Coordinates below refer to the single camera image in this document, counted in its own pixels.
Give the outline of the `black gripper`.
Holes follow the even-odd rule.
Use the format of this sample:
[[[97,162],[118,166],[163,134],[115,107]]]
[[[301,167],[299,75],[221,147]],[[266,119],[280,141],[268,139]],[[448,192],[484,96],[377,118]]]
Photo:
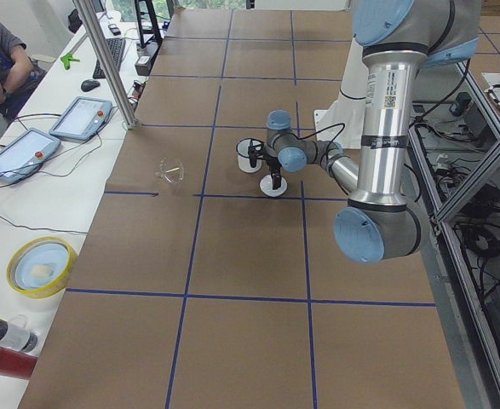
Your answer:
[[[272,189],[281,188],[282,176],[280,173],[280,162],[274,151],[269,152],[267,147],[261,150],[261,159],[267,164],[268,168],[271,170],[271,186]]]

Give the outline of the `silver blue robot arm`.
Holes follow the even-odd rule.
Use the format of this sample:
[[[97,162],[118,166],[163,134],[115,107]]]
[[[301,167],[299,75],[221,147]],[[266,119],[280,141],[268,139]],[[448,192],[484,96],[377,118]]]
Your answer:
[[[361,1],[353,38],[367,67],[360,156],[334,141],[296,137],[290,115],[267,118],[267,139],[249,149],[267,162],[273,186],[283,171],[317,164],[348,191],[335,219],[336,242],[355,262],[379,262],[419,250],[428,234],[423,212],[400,191],[413,86],[420,69],[468,60],[477,49],[479,1]]]

